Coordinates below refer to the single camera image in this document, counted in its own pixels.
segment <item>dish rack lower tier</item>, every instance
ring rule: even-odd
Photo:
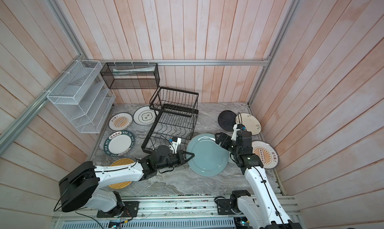
[[[158,112],[155,122],[141,145],[142,151],[150,154],[160,145],[169,145],[169,139],[174,136],[181,138],[181,144],[177,150],[186,151],[189,141],[194,136],[198,114],[198,110],[195,110],[191,117]]]

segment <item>round woven placemat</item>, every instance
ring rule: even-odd
[[[119,159],[119,160],[115,161],[114,163],[112,163],[111,166],[122,166],[122,165],[131,164],[134,162],[135,161],[133,161],[132,159],[122,158],[122,159]],[[108,187],[110,187],[112,189],[123,189],[124,187],[128,186],[131,183],[132,183],[132,181],[120,182],[120,183],[109,185]]]

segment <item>table surface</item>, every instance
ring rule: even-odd
[[[120,112],[128,112],[132,116],[137,109],[146,106],[145,104],[121,104],[113,108],[112,115]],[[222,103],[199,103],[197,106],[199,116],[197,119],[194,136],[202,133],[215,134],[224,131],[217,122],[218,115],[224,110],[237,112],[247,112],[248,106],[243,102],[222,102]],[[140,126],[135,122],[126,130],[131,131],[135,136],[135,145],[126,154],[119,157],[111,157],[103,152],[103,144],[107,137],[113,133],[109,127],[104,131],[99,148],[92,159],[95,165],[109,166],[114,161],[121,158],[140,159],[147,156],[141,150],[141,144],[147,136],[152,125]],[[259,136],[252,136],[252,140],[260,140]],[[276,182],[276,177],[272,170],[266,170],[268,180],[275,193],[280,193],[280,188]],[[204,177],[194,173],[188,164],[175,168],[172,172],[160,174],[148,180],[132,182],[126,188],[117,190],[121,196],[154,196],[154,195],[228,195],[233,190],[248,190],[252,193],[252,188],[241,170],[235,165],[226,166],[224,171],[213,177]]]

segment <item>wood plank wallpaper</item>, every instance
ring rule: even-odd
[[[303,0],[252,105],[308,228],[383,227],[383,1]]]
[[[262,59],[292,0],[57,0],[91,59]],[[162,85],[202,102],[246,102],[258,66],[160,67]],[[114,90],[117,103],[151,91]]]
[[[0,134],[77,52],[45,0],[0,0]],[[44,228],[94,143],[49,103],[0,158],[2,227]]]

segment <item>light blue plate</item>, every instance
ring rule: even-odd
[[[215,136],[209,133],[192,138],[187,152],[195,154],[188,162],[189,167],[202,176],[215,176],[228,164],[228,151],[216,144]]]

